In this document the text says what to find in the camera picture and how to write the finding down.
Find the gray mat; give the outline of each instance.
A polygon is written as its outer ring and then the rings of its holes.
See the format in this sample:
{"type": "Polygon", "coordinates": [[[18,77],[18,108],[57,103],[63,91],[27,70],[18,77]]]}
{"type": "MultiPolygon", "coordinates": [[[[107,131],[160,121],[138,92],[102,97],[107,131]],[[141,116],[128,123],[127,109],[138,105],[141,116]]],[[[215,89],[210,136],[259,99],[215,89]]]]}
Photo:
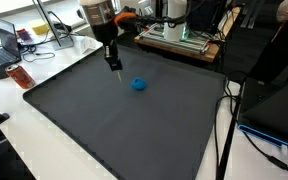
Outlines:
{"type": "Polygon", "coordinates": [[[224,77],[122,46],[119,53],[121,82],[100,50],[24,99],[119,179],[195,179],[224,77]],[[132,90],[135,77],[144,91],[132,90]]]}

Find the monitor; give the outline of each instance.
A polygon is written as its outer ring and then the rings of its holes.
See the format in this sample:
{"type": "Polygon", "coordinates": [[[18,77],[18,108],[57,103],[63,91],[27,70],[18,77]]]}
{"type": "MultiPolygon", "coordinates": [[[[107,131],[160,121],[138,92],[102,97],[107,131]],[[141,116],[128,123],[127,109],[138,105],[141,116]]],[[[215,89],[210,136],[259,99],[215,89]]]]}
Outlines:
{"type": "Polygon", "coordinates": [[[61,35],[57,31],[57,29],[55,28],[55,26],[54,26],[54,24],[53,24],[53,22],[49,16],[49,12],[46,10],[46,7],[43,4],[43,2],[41,0],[36,0],[37,1],[37,4],[36,4],[35,0],[32,0],[32,1],[36,5],[38,12],[40,13],[43,20],[48,24],[50,30],[52,31],[52,33],[54,35],[56,42],[52,44],[53,48],[55,50],[59,50],[59,49],[64,49],[64,48],[69,48],[69,47],[74,46],[73,39],[69,35],[69,32],[67,31],[65,26],[64,26],[64,28],[66,29],[68,34],[61,35]]]}

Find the cable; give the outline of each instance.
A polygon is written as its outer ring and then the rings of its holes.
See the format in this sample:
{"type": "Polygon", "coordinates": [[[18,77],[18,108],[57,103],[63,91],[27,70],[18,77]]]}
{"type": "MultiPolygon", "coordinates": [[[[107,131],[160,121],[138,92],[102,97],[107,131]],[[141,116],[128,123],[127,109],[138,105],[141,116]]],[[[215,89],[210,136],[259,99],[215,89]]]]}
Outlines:
{"type": "Polygon", "coordinates": [[[64,23],[61,21],[61,19],[60,19],[53,11],[49,11],[49,13],[53,14],[53,16],[55,16],[56,19],[57,19],[58,21],[60,21],[62,27],[65,29],[65,31],[66,31],[66,33],[67,33],[67,36],[68,36],[68,35],[70,34],[70,32],[69,32],[69,30],[66,28],[66,26],[64,25],[64,23]]]}
{"type": "Polygon", "coordinates": [[[50,59],[55,57],[55,54],[52,52],[48,52],[48,53],[28,53],[28,54],[23,54],[23,60],[25,60],[26,62],[34,62],[36,60],[43,60],[43,59],[50,59]],[[28,60],[25,58],[25,56],[27,55],[33,55],[34,59],[28,60]],[[50,55],[48,57],[41,57],[41,58],[36,58],[36,56],[41,56],[41,55],[50,55]]]}
{"type": "Polygon", "coordinates": [[[142,13],[142,9],[141,9],[141,8],[138,8],[138,12],[140,13],[140,16],[143,16],[143,13],[142,13]]]}
{"type": "Polygon", "coordinates": [[[85,36],[85,35],[82,35],[82,34],[79,34],[79,33],[71,33],[70,35],[72,35],[72,36],[85,36]]]}
{"type": "Polygon", "coordinates": [[[39,43],[35,43],[35,44],[21,44],[21,46],[23,46],[23,47],[27,47],[27,46],[37,46],[37,45],[41,45],[41,44],[45,44],[45,43],[51,42],[51,41],[53,41],[53,40],[46,41],[49,32],[50,32],[50,29],[48,29],[48,30],[46,31],[45,38],[44,38],[43,41],[41,41],[41,42],[39,42],[39,43]]]}
{"type": "MultiPolygon", "coordinates": [[[[229,76],[232,75],[233,73],[242,73],[245,75],[245,77],[243,78],[243,83],[245,82],[245,79],[247,78],[247,73],[243,72],[243,71],[232,71],[232,72],[229,72],[226,77],[225,77],[225,80],[224,80],[224,85],[223,87],[225,88],[224,89],[224,93],[225,95],[223,97],[221,97],[220,99],[217,100],[216,102],[216,115],[215,115],[215,119],[214,119],[214,138],[215,138],[215,150],[216,150],[216,180],[218,180],[220,177],[219,177],[219,150],[218,150],[218,141],[217,141],[217,131],[216,131],[216,128],[217,128],[217,111],[218,111],[218,107],[219,107],[219,103],[224,99],[224,98],[230,98],[231,99],[231,105],[232,105],[232,102],[233,100],[238,102],[241,97],[240,95],[238,96],[233,96],[232,95],[232,92],[231,90],[229,89],[229,86],[228,86],[228,83],[226,82],[229,82],[229,76]]],[[[275,158],[274,156],[270,156],[268,154],[266,154],[264,151],[262,151],[259,147],[256,146],[256,144],[250,139],[250,137],[245,133],[243,132],[243,134],[245,135],[245,137],[248,139],[248,141],[252,144],[252,146],[258,151],[260,152],[268,161],[270,161],[271,163],[273,163],[274,165],[276,165],[277,167],[283,169],[283,170],[286,170],[288,171],[288,165],[285,164],[284,162],[280,161],[279,159],[275,158]]]]}
{"type": "Polygon", "coordinates": [[[137,16],[137,20],[147,23],[169,23],[170,27],[175,27],[177,24],[183,23],[191,12],[200,8],[205,2],[206,0],[201,1],[196,7],[192,9],[192,0],[189,0],[188,8],[186,10],[185,15],[178,18],[170,18],[170,17],[156,18],[147,16],[144,17],[137,16]]]}

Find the blue object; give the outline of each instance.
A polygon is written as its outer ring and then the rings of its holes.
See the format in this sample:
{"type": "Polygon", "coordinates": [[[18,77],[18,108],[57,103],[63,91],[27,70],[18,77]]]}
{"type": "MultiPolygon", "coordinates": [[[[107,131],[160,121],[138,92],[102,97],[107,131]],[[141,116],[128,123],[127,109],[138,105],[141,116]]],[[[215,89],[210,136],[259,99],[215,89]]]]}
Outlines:
{"type": "Polygon", "coordinates": [[[132,88],[137,91],[142,91],[146,88],[146,83],[142,78],[135,78],[132,81],[132,88]]]}

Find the black cable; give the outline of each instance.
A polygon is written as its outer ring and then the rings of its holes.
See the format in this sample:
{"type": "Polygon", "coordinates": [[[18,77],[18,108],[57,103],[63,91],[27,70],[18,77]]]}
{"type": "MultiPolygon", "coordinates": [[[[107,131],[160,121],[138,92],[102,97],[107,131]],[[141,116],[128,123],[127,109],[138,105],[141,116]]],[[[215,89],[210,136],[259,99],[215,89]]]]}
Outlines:
{"type": "Polygon", "coordinates": [[[279,159],[277,159],[274,156],[270,156],[268,154],[266,154],[265,152],[263,152],[260,148],[258,148],[256,146],[256,144],[251,140],[251,138],[245,133],[243,132],[243,134],[245,135],[245,137],[248,139],[248,141],[253,145],[253,147],[260,152],[264,157],[266,157],[266,159],[268,161],[270,161],[271,163],[273,163],[274,165],[276,165],[277,167],[281,168],[282,170],[288,171],[288,165],[285,164],[284,162],[280,161],[279,159]]]}
{"type": "Polygon", "coordinates": [[[178,18],[170,18],[170,17],[156,18],[156,17],[147,17],[147,16],[144,16],[144,17],[137,16],[137,20],[142,21],[142,22],[148,22],[148,23],[170,23],[169,24],[170,26],[176,26],[177,24],[184,23],[186,21],[187,16],[191,12],[200,8],[205,2],[206,0],[201,1],[196,7],[192,9],[192,0],[189,0],[188,8],[186,10],[185,15],[178,17],[178,18]]]}
{"type": "Polygon", "coordinates": [[[34,62],[36,60],[43,60],[43,59],[50,59],[55,57],[55,54],[52,52],[48,52],[48,53],[27,53],[27,54],[23,54],[23,60],[25,60],[26,62],[34,62]],[[33,55],[34,59],[28,60],[25,58],[25,56],[27,55],[33,55]],[[50,55],[48,57],[41,57],[41,58],[36,58],[36,56],[41,56],[41,55],[50,55]]]}
{"type": "Polygon", "coordinates": [[[142,13],[142,9],[141,9],[141,8],[138,8],[138,12],[140,13],[140,16],[143,16],[143,13],[142,13]]]}
{"type": "Polygon", "coordinates": [[[219,157],[219,150],[218,150],[218,141],[217,141],[217,113],[219,109],[219,104],[224,98],[227,98],[230,96],[223,96],[220,99],[216,101],[215,105],[215,117],[214,117],[214,140],[215,140],[215,151],[216,151],[216,172],[215,172],[215,179],[218,180],[218,172],[219,172],[219,164],[220,164],[220,157],[219,157]]]}
{"type": "MultiPolygon", "coordinates": [[[[245,77],[244,77],[244,82],[245,82],[245,79],[247,78],[247,73],[245,73],[245,72],[243,72],[243,71],[232,71],[232,72],[229,72],[227,75],[226,75],[226,77],[225,77],[225,81],[229,81],[229,76],[231,75],[231,74],[233,74],[233,73],[242,73],[242,74],[244,74],[245,75],[245,77]]],[[[234,101],[238,101],[239,99],[241,99],[241,97],[239,97],[239,96],[232,96],[232,92],[231,92],[231,90],[229,89],[229,87],[228,87],[228,83],[226,83],[225,85],[224,85],[224,87],[225,88],[227,88],[228,90],[226,91],[226,90],[224,90],[224,92],[225,92],[225,96],[223,96],[222,98],[220,98],[219,100],[217,100],[217,102],[216,102],[216,111],[218,111],[218,107],[219,107],[219,102],[221,102],[222,101],[222,99],[224,99],[224,98],[227,98],[227,97],[229,97],[229,98],[231,98],[231,103],[233,102],[233,100],[234,101]]],[[[219,177],[218,177],[218,172],[219,172],[219,154],[218,154],[218,141],[217,141],[217,132],[216,132],[216,115],[215,115],[215,119],[214,119],[214,137],[215,137],[215,150],[216,150],[216,162],[217,162],[217,165],[216,165],[216,180],[218,180],[219,179],[219,177]]],[[[243,132],[243,134],[245,135],[245,137],[248,139],[248,141],[252,144],[252,146],[258,151],[258,152],[260,152],[264,157],[266,157],[266,159],[268,160],[268,161],[270,161],[271,163],[273,163],[274,165],[276,165],[277,167],[279,167],[279,168],[281,168],[281,169],[283,169],[283,170],[286,170],[286,171],[288,171],[288,165],[287,164],[285,164],[284,162],[282,162],[282,161],[280,161],[279,159],[277,159],[277,158],[275,158],[274,156],[270,156],[270,155],[268,155],[268,154],[266,154],[264,151],[262,151],[259,147],[257,147],[257,145],[251,140],[251,138],[245,133],[245,132],[243,132]]]]}
{"type": "Polygon", "coordinates": [[[70,32],[69,32],[69,30],[66,28],[65,24],[61,21],[61,19],[60,19],[53,11],[49,11],[49,13],[53,14],[53,16],[55,16],[56,19],[57,19],[58,21],[60,21],[62,27],[65,29],[65,31],[66,31],[66,33],[67,33],[66,36],[60,37],[60,39],[61,39],[61,38],[66,38],[66,37],[68,37],[68,36],[70,35],[70,32]]]}
{"type": "Polygon", "coordinates": [[[85,36],[85,35],[82,35],[82,34],[79,34],[79,33],[71,33],[70,35],[72,35],[72,36],[85,36]]]}
{"type": "Polygon", "coordinates": [[[205,30],[206,30],[206,28],[204,27],[202,31],[200,31],[200,32],[197,33],[197,32],[195,32],[194,30],[192,30],[192,29],[190,28],[190,25],[187,25],[186,27],[187,27],[187,30],[193,35],[193,37],[200,37],[200,36],[202,36],[202,35],[205,33],[205,30]]]}
{"type": "Polygon", "coordinates": [[[21,44],[21,46],[23,46],[23,47],[37,46],[37,45],[41,45],[41,44],[45,44],[45,43],[51,42],[51,41],[53,41],[53,40],[46,41],[49,32],[50,32],[50,30],[48,29],[48,30],[46,31],[45,38],[44,38],[43,41],[41,41],[41,42],[39,42],[39,43],[35,43],[35,44],[21,44]]]}

